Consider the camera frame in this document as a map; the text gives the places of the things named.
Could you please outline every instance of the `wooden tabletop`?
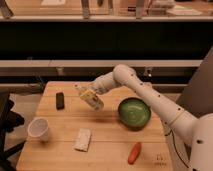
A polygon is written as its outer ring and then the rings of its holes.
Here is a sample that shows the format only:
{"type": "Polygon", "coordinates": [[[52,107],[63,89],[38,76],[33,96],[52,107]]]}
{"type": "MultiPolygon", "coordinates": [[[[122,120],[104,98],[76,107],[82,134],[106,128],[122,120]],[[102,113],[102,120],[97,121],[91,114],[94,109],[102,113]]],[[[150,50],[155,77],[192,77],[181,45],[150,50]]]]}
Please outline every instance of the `wooden tabletop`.
{"type": "Polygon", "coordinates": [[[152,113],[149,123],[140,131],[124,126],[117,114],[119,103],[136,96],[122,87],[100,96],[105,107],[94,111],[82,101],[74,88],[85,82],[49,82],[36,112],[49,122],[51,140],[41,143],[27,138],[21,152],[18,171],[172,171],[172,164],[159,117],[152,113]],[[57,111],[56,92],[64,92],[65,109],[57,111]],[[88,152],[74,149],[80,128],[92,132],[88,152]],[[131,148],[142,143],[134,165],[127,163],[131,148]]]}

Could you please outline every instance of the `carrot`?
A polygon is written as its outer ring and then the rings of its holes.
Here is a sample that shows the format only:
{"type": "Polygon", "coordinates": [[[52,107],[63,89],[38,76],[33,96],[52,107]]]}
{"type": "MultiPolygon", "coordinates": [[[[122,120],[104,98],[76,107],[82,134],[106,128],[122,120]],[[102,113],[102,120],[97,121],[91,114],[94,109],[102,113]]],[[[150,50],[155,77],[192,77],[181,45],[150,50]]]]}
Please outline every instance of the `carrot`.
{"type": "Polygon", "coordinates": [[[133,148],[132,148],[132,150],[131,150],[131,152],[130,152],[130,154],[129,154],[128,163],[129,163],[129,164],[134,164],[134,162],[135,162],[135,160],[138,158],[140,152],[141,152],[141,143],[140,143],[140,142],[137,142],[137,143],[133,146],[133,148]]]}

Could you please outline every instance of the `bowl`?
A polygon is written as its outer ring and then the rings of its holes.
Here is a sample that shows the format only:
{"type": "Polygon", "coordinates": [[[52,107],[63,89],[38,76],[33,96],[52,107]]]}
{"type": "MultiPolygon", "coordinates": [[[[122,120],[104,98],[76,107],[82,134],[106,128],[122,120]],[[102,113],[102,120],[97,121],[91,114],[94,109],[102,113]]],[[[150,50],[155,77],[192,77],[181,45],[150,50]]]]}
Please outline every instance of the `bowl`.
{"type": "Polygon", "coordinates": [[[150,107],[135,97],[124,99],[118,106],[119,118],[128,127],[141,128],[151,117],[150,107]]]}

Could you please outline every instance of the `white cup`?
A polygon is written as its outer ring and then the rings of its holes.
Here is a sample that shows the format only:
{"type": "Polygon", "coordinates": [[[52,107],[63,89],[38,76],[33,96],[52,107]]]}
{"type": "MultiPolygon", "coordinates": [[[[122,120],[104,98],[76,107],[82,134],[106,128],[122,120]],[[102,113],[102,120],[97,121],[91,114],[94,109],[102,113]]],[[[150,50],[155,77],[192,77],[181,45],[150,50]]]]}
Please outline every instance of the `white cup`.
{"type": "Polygon", "coordinates": [[[28,126],[28,135],[33,138],[38,138],[43,142],[50,139],[50,130],[48,122],[44,118],[35,118],[28,126]]]}

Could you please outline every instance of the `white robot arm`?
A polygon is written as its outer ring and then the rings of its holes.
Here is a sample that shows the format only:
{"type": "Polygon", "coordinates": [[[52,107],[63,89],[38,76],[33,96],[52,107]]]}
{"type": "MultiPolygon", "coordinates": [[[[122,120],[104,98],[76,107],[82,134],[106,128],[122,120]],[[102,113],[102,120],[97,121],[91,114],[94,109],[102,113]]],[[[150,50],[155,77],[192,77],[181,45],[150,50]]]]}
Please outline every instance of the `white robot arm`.
{"type": "Polygon", "coordinates": [[[104,94],[113,88],[132,89],[188,145],[192,147],[189,171],[213,170],[213,115],[197,119],[164,95],[144,84],[136,72],[118,65],[113,72],[96,78],[92,89],[104,94]]]}

